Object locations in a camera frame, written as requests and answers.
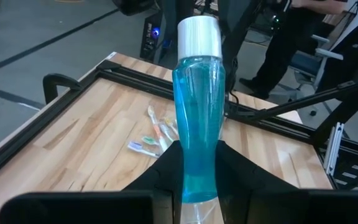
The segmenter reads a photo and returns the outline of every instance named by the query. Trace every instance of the butcher block tabletop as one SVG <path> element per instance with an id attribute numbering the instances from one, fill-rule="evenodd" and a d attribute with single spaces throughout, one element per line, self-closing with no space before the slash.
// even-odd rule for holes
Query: butcher block tabletop
<path id="1" fill-rule="evenodd" d="M 172 71 L 122 54 L 108 58 L 124 67 L 172 80 Z M 276 106 L 242 93 L 241 104 L 256 109 Z M 0 142 L 0 147 L 32 120 Z M 0 170 L 0 208 L 25 192 L 121 190 L 156 159 L 128 150 L 129 141 L 154 136 L 147 114 L 175 117 L 173 101 L 120 85 L 96 80 L 60 116 Z M 301 123 L 296 111 L 281 117 Z M 299 188 L 330 189 L 331 184 L 313 147 L 253 126 L 227 119 L 223 140 L 252 162 Z M 222 224 L 219 205 L 210 223 Z"/>

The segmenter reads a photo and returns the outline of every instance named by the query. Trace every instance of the black equipment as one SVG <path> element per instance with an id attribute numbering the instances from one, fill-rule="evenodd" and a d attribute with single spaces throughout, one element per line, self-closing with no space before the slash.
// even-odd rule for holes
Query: black equipment
<path id="1" fill-rule="evenodd" d="M 120 192 L 20 195 L 2 207 L 0 224 L 179 224 L 182 183 L 175 141 Z M 358 223 L 358 191 L 297 189 L 223 141 L 216 148 L 216 187 L 225 224 Z"/>
<path id="2" fill-rule="evenodd" d="M 225 36 L 222 43 L 223 66 L 226 71 L 225 90 L 230 92 L 236 82 L 237 54 L 249 27 L 266 6 L 265 1 L 219 1 L 219 25 Z"/>
<path id="3" fill-rule="evenodd" d="M 154 0 L 112 0 L 117 8 L 127 16 L 138 14 L 150 9 Z"/>
<path id="4" fill-rule="evenodd" d="M 162 12 L 159 11 L 144 20 L 140 57 L 147 62 L 159 61 L 163 57 L 161 51 L 164 50 L 165 53 L 170 45 L 169 40 L 165 40 L 164 34 L 161 35 L 162 16 Z"/>

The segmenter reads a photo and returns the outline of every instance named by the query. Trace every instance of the clear plastic bottle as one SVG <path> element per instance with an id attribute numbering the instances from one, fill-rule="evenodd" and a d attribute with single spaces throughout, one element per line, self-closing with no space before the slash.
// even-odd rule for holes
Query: clear plastic bottle
<path id="1" fill-rule="evenodd" d="M 178 25 L 173 92 L 184 157 L 183 203 L 217 197 L 215 150 L 223 123 L 224 79 L 218 22 L 189 17 Z"/>

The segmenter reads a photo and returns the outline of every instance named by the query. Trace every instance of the gray floor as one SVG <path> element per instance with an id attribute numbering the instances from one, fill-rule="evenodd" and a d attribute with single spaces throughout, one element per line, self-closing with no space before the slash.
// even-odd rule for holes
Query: gray floor
<path id="1" fill-rule="evenodd" d="M 72 4 L 53 0 L 1 2 L 0 61 L 114 9 L 110 0 L 86 0 Z M 145 12 L 132 17 L 115 13 L 0 68 L 0 90 L 36 102 L 38 108 L 41 108 L 45 104 L 42 91 L 44 75 L 57 72 L 79 78 L 113 51 L 138 57 L 144 18 L 151 13 Z M 248 39 L 260 41 L 264 37 L 251 32 Z M 264 60 L 264 53 L 265 47 L 261 45 L 243 44 L 238 56 L 240 62 L 237 77 L 252 78 Z M 293 71 L 288 70 L 281 83 L 296 87 Z M 247 92 L 239 84 L 236 89 Z M 305 86 L 303 92 L 309 95 L 313 93 L 313 89 Z M 279 104 L 287 101 L 278 96 L 272 96 L 268 100 Z M 337 104 L 335 101 L 328 102 L 332 110 Z M 329 114 L 322 104 L 316 107 L 318 114 L 315 117 L 308 114 L 310 108 L 299 110 L 303 122 L 308 126 L 317 127 Z M 29 108 L 0 98 L 0 140 L 36 112 L 37 106 Z M 346 132 L 358 141 L 358 113 L 346 124 Z"/>

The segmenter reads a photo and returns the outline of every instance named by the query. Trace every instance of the chair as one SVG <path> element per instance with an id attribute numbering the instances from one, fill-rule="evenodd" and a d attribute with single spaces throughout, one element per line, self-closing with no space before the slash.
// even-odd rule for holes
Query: chair
<path id="1" fill-rule="evenodd" d="M 329 40 L 317 35 L 311 37 L 314 40 L 318 41 L 318 48 L 316 48 L 315 55 L 308 55 L 303 52 L 297 52 L 290 64 L 290 68 L 294 69 L 296 82 L 299 83 L 299 86 L 295 89 L 292 89 L 288 86 L 278 84 L 279 87 L 283 88 L 285 91 L 272 91 L 271 95 L 283 95 L 289 96 L 288 101 L 297 100 L 304 97 L 301 92 L 303 85 L 311 85 L 316 89 L 324 75 L 324 68 L 326 66 L 327 60 L 329 58 L 335 58 L 337 60 L 343 60 L 343 56 L 328 50 L 320 48 L 323 44 L 328 43 Z M 310 111 L 310 115 L 315 116 L 317 114 L 317 109 L 313 107 Z"/>

